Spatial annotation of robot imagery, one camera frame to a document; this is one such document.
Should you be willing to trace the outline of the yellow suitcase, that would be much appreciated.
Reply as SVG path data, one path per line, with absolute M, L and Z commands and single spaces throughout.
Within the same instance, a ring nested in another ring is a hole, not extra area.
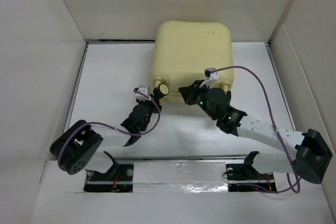
M 167 21 L 157 30 L 152 61 L 154 87 L 166 84 L 164 101 L 182 103 L 180 87 L 204 80 L 208 68 L 233 65 L 232 38 L 221 23 Z

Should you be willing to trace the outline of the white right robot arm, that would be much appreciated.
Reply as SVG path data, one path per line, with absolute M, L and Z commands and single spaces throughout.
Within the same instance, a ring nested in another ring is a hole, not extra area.
M 230 105 L 231 93 L 210 88 L 202 80 L 178 89 L 187 105 L 198 105 L 224 133 L 249 138 L 266 144 L 285 154 L 293 164 L 288 169 L 279 166 L 272 172 L 297 172 L 307 182 L 320 184 L 332 159 L 332 152 L 322 135 L 313 129 L 307 132 L 276 129 Z

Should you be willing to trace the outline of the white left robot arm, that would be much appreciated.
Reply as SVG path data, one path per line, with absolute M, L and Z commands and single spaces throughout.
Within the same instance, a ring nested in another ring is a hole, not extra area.
M 129 116 L 121 123 L 122 129 L 101 122 L 77 121 L 72 127 L 58 137 L 49 149 L 57 160 L 61 170 L 74 175 L 89 164 L 105 137 L 93 129 L 103 126 L 113 133 L 128 136 L 124 147 L 133 145 L 143 135 L 150 133 L 158 125 L 162 107 L 160 100 L 165 96 L 158 88 L 149 94 L 145 88 L 135 88 L 138 103 Z

